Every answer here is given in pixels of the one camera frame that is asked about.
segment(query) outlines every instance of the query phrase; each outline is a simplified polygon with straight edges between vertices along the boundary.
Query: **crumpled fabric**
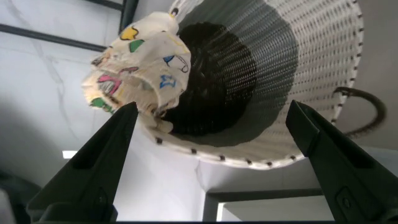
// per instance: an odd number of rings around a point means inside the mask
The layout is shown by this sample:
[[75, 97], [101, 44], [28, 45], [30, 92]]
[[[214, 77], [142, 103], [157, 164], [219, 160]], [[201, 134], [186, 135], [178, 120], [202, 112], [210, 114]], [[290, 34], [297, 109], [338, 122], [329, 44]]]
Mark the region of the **crumpled fabric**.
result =
[[191, 53], [177, 31], [177, 21], [166, 12], [153, 12], [125, 28], [91, 62], [82, 84], [88, 104], [114, 113], [136, 102], [148, 126], [171, 131], [172, 124], [159, 118], [178, 105], [191, 68]]

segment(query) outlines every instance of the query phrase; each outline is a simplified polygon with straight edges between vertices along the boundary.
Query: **basket handle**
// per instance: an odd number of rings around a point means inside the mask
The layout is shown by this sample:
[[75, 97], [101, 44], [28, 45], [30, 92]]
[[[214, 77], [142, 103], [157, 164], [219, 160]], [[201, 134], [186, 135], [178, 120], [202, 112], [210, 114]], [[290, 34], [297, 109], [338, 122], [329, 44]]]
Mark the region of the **basket handle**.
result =
[[387, 118], [387, 107], [378, 97], [362, 90], [343, 86], [336, 88], [334, 93], [342, 93], [343, 96], [347, 97], [360, 97], [370, 102], [376, 108], [377, 114], [370, 123], [364, 125], [361, 128], [344, 133], [348, 138], [356, 139], [368, 135], [369, 133], [375, 131], [377, 128], [380, 128], [383, 122], [385, 122]]

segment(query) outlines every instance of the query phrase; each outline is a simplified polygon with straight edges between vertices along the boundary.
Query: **black frame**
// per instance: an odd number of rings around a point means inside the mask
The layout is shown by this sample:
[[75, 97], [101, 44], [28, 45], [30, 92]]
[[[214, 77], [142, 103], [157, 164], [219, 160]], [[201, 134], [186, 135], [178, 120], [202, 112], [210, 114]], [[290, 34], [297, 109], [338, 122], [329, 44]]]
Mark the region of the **black frame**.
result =
[[[123, 5], [107, 0], [85, 0], [85, 1], [121, 11], [119, 32], [121, 32], [125, 27], [127, 27], [132, 22], [134, 18], [134, 13], [136, 12], [138, 5], [138, 0], [123, 0]], [[9, 26], [5, 24], [0, 24], [0, 32], [19, 35], [23, 37], [29, 37], [37, 40], [44, 40], [56, 44], [63, 44], [71, 47], [78, 47], [80, 49], [93, 50], [96, 52], [103, 52], [106, 49], [106, 46], [102, 45], [91, 44], [79, 40], [68, 39], [56, 35], [45, 34], [42, 32]]]
[[322, 189], [265, 190], [253, 192], [207, 192], [203, 209], [203, 222], [217, 221], [218, 204], [224, 202], [242, 202], [291, 197], [309, 197], [323, 195]]

